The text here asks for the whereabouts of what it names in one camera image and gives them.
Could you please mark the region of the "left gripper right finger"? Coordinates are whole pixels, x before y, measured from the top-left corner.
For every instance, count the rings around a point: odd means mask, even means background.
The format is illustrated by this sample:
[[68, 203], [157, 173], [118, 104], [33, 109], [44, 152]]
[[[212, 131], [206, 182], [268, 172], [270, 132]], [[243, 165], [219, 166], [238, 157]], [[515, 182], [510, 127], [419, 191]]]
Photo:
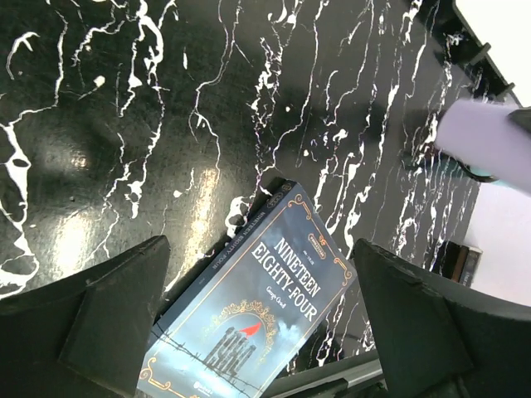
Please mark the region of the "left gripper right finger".
[[368, 240], [353, 249], [391, 397], [528, 397], [530, 308], [413, 265]]

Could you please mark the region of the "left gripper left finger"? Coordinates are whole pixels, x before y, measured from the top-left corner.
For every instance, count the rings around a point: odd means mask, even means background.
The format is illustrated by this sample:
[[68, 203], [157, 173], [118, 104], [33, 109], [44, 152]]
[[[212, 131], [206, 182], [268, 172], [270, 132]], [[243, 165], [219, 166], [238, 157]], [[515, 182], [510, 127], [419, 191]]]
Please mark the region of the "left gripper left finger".
[[154, 236], [1, 301], [3, 397], [132, 397], [170, 256]]

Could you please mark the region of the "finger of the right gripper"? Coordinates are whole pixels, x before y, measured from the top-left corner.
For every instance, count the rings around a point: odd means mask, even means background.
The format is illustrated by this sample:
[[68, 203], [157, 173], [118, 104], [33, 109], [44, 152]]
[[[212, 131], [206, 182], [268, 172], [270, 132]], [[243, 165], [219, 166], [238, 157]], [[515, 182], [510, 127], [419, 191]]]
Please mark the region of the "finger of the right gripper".
[[523, 131], [531, 133], [531, 108], [520, 108], [508, 115], [509, 121]]

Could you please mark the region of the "purple plastic cup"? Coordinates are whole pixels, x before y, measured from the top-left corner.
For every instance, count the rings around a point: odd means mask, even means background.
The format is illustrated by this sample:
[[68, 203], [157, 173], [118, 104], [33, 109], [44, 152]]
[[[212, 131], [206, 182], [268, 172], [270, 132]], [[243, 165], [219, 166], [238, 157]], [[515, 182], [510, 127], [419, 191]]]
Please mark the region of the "purple plastic cup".
[[520, 107], [457, 100], [437, 125], [435, 146], [456, 160], [530, 193], [530, 133], [508, 115]]

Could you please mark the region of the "pink ceramic mug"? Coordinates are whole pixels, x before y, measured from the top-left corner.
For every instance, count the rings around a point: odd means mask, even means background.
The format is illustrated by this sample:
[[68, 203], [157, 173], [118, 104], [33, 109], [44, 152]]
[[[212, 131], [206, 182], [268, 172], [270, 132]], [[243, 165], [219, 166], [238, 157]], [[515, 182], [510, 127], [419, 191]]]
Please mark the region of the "pink ceramic mug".
[[479, 183], [494, 183], [494, 182], [497, 182], [499, 180], [498, 178], [496, 178], [494, 176], [480, 175], [480, 174], [478, 174], [476, 172], [473, 172], [472, 168], [469, 165], [464, 164], [460, 160], [457, 160], [456, 162], [460, 166], [461, 170], [465, 173], [465, 175], [468, 176], [470, 179], [476, 181], [476, 182], [479, 182]]

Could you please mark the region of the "light blue mug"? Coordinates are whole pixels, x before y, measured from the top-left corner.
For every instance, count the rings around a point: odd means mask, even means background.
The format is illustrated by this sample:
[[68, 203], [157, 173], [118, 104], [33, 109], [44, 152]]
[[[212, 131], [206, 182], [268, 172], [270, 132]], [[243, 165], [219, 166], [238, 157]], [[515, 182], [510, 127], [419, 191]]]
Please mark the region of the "light blue mug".
[[510, 187], [512, 189], [515, 189], [514, 185], [501, 179], [497, 179], [495, 182], [493, 182], [493, 184], [499, 187]]

